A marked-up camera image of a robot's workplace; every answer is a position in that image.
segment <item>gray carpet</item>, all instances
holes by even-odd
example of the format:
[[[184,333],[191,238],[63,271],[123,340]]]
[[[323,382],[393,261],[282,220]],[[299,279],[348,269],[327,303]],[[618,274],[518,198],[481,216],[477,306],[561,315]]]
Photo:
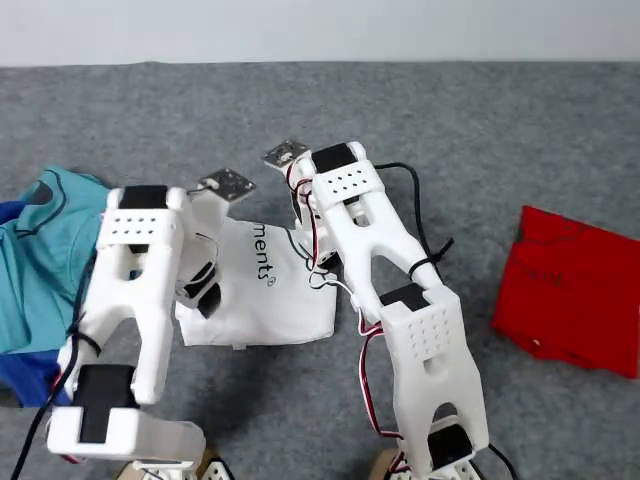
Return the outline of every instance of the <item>gray carpet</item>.
[[[529,203],[640,237],[640,65],[144,64],[0,70],[2,199],[48,164],[111,184],[191,186],[231,166],[259,184],[241,219],[291,224],[286,188],[258,160],[287,137],[313,147],[358,139],[374,162],[402,160],[423,179],[430,241],[453,236],[442,264],[463,304],[494,442],[523,479],[640,478],[638,383],[534,360],[489,326],[520,207]],[[403,172],[388,193],[415,233]],[[382,291],[391,280],[375,275]],[[360,338],[340,299],[333,338],[310,345],[192,347],[174,339],[167,393],[153,410],[204,427],[238,480],[364,479],[389,446],[358,389]],[[131,326],[107,358],[132,360]],[[388,355],[369,371],[393,421]],[[32,411],[0,410],[8,476]],[[509,478],[490,453],[489,479]],[[41,438],[24,479],[108,479],[117,466],[69,466]]]

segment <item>black wire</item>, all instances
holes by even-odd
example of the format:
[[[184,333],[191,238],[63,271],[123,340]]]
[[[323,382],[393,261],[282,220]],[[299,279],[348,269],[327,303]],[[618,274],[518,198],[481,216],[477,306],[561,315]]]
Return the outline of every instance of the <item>black wire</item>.
[[[82,302],[84,300],[84,291],[86,289],[87,280],[93,267],[93,262],[95,261],[96,253],[92,252],[89,260],[85,263],[84,268],[82,269],[82,277],[80,278],[80,284],[78,285],[78,290],[76,291],[76,296],[73,301],[73,316],[71,320],[71,327],[69,327],[70,331],[77,330],[78,324],[82,319],[81,310],[82,310]],[[27,455],[29,455],[29,450],[31,449],[31,445],[33,444],[33,439],[38,430],[38,426],[40,422],[42,422],[42,418],[45,416],[51,405],[58,397],[62,389],[64,388],[64,384],[67,383],[67,380],[71,376],[71,372],[76,365],[76,361],[78,360],[78,342],[79,338],[75,334],[71,334],[71,356],[69,358],[69,363],[67,364],[67,368],[65,368],[64,372],[58,379],[58,382],[55,384],[53,389],[51,390],[51,394],[47,401],[42,405],[31,421],[31,425],[29,426],[29,430],[27,430],[27,436],[24,439],[24,443],[22,444],[22,450],[20,450],[20,455],[18,456],[18,460],[16,461],[16,465],[13,467],[13,473],[11,474],[11,480],[18,480],[20,477],[20,473],[24,467],[24,463],[27,460]]]
[[[160,475],[158,475],[157,473],[153,473],[151,470],[149,470],[148,468],[143,468],[142,471],[144,473],[146,473],[147,475],[155,478],[156,480],[164,480],[164,478],[162,478]]]
[[[476,464],[476,462],[474,462],[473,460],[469,460],[469,463],[471,464],[473,469],[476,471],[476,475],[478,475],[478,478],[480,478],[480,480],[487,480],[487,477],[485,477],[484,473],[482,473],[482,470],[478,468],[478,465]]]
[[[502,463],[504,463],[507,469],[509,470],[509,473],[511,474],[511,478],[513,478],[513,480],[518,480],[520,478],[518,477],[518,472],[516,472],[516,468],[513,466],[511,461],[507,458],[507,456],[504,453],[498,450],[493,443],[489,443],[489,450],[495,453],[496,456],[500,460],[502,460]]]
[[[433,255],[431,253],[431,248],[429,247],[429,242],[427,241],[427,235],[424,232],[424,225],[422,225],[422,208],[420,207],[420,177],[418,176],[418,172],[416,172],[416,169],[411,165],[407,165],[406,163],[402,162],[383,163],[374,166],[376,167],[376,170],[385,170],[387,168],[402,168],[411,174],[411,179],[413,180],[413,212],[416,217],[418,237],[420,238],[420,244],[427,254],[427,257],[431,258]],[[438,276],[441,277],[440,271],[438,270],[438,265],[433,263],[433,268],[435,268]]]

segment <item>white wall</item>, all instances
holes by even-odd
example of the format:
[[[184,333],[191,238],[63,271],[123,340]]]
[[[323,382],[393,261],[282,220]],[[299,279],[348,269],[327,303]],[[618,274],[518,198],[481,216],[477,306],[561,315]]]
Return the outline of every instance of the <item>white wall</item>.
[[[640,59],[639,0],[0,0],[0,65]]]

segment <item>red wire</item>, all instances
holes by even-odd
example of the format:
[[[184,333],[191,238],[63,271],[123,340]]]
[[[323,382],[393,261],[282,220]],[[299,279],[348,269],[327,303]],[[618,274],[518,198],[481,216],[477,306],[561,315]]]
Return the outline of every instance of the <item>red wire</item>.
[[[297,183],[296,188],[293,189],[293,196],[295,197],[296,201],[298,201],[298,190],[300,189],[300,187],[307,183],[311,183],[311,181],[312,180],[310,178],[303,178]]]
[[[291,171],[293,170],[293,166],[295,164],[295,160],[289,164],[289,168],[287,168],[287,174],[285,175],[285,178],[287,180],[287,187],[289,187],[290,190],[293,190],[293,187],[291,186],[291,182],[289,181],[289,179],[291,178]]]
[[[311,192],[307,193],[304,196],[304,201],[307,204],[307,209],[309,210],[309,218],[311,219],[311,233],[313,235],[313,265],[311,270],[313,271],[316,268],[316,264],[318,263],[318,231],[316,230],[316,219],[311,210],[311,204],[309,203],[309,196]]]
[[[360,375],[360,388],[362,389],[362,396],[364,398],[365,407],[367,409],[367,415],[369,416],[369,421],[371,422],[371,426],[373,429],[381,436],[387,438],[396,438],[402,439],[402,435],[399,432],[393,432],[390,430],[382,430],[380,429],[380,424],[378,423],[378,418],[376,417],[375,407],[373,405],[373,399],[371,398],[371,391],[369,390],[369,381],[367,380],[367,348],[369,347],[369,342],[380,335],[384,335],[382,328],[379,327],[374,329],[364,341],[362,345],[362,350],[360,351],[360,360],[359,360],[359,375]]]
[[[364,314],[362,313],[362,311],[358,313],[358,332],[360,333],[360,335],[363,335],[363,336],[369,335],[381,328],[382,328],[382,325],[380,324],[380,322],[378,322],[374,324],[372,327],[366,329],[364,326]]]
[[[391,462],[391,466],[389,467],[389,472],[391,473],[408,472],[410,470],[408,465],[405,465],[402,468],[398,468],[398,465],[402,463],[402,460],[404,460],[404,452],[400,451],[396,454],[395,458],[393,459],[393,462]]]

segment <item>cable tie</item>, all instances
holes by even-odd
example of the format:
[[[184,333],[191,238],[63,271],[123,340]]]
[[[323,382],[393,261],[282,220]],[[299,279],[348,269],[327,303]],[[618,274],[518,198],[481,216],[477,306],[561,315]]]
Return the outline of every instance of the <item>cable tie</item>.
[[[447,250],[449,250],[451,248],[451,246],[453,245],[453,238],[450,238],[449,240],[447,240],[447,242],[442,246],[442,248],[440,248],[440,250],[438,250],[435,253],[432,253],[430,257],[426,257],[423,258],[422,260],[417,261],[416,263],[414,263],[412,265],[412,267],[409,269],[409,278],[413,277],[413,273],[422,265],[424,265],[425,263],[431,263],[431,264],[436,264],[438,263],[440,260],[442,260],[442,257],[444,257],[444,254],[447,253]]]

